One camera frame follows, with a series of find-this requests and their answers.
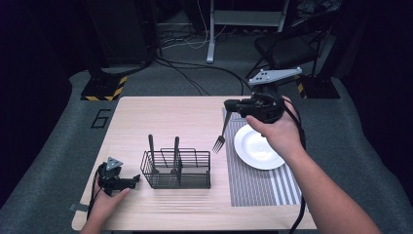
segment metal wire basket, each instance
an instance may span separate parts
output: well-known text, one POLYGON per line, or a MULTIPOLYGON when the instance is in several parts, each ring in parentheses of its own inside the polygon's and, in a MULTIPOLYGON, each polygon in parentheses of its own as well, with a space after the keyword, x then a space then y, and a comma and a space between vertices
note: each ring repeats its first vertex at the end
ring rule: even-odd
POLYGON ((210 188, 210 153, 193 148, 145 151, 140 169, 152 188, 210 188))

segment person's right hand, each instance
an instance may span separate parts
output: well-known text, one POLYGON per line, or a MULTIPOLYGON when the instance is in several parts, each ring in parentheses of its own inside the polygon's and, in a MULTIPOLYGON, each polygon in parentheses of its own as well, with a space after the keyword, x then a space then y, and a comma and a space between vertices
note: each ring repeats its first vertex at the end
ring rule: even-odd
MULTIPOLYGON (((288 101, 285 101, 285 106, 297 117, 296 111, 288 101)), ((293 156, 296 150, 303 150, 297 126, 287 112, 284 112, 281 119, 274 124, 264 124, 253 116, 246 116, 245 119, 253 130, 267 139, 284 160, 293 156)))

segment striped placemat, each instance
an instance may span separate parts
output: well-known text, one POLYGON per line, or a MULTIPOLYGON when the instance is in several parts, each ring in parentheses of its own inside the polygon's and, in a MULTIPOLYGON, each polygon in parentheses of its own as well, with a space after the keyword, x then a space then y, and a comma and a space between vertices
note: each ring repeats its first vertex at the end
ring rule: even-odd
POLYGON ((273 170, 258 170, 246 164, 237 154, 234 137, 246 125, 233 113, 225 131, 228 173, 233 207, 279 206, 300 204, 301 191, 287 164, 273 170))

